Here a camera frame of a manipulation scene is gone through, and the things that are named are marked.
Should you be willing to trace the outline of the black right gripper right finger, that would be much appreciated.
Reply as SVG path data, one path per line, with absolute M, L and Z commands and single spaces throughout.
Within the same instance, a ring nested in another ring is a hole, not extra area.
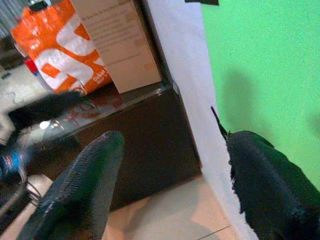
M 226 138 L 232 189 L 260 240 L 318 240 L 320 192 L 300 167 L 251 131 Z

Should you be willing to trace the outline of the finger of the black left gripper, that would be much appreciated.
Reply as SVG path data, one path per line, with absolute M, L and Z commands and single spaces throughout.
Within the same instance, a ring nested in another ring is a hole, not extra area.
M 30 127 L 61 116 L 80 101 L 81 95 L 77 91 L 51 93 L 13 109 L 8 117 L 15 127 Z

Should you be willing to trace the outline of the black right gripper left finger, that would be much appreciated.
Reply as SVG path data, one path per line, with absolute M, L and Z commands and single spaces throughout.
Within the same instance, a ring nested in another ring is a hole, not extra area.
M 19 240 L 100 240 L 124 156 L 125 139 L 107 131 L 91 141 L 56 178 Z

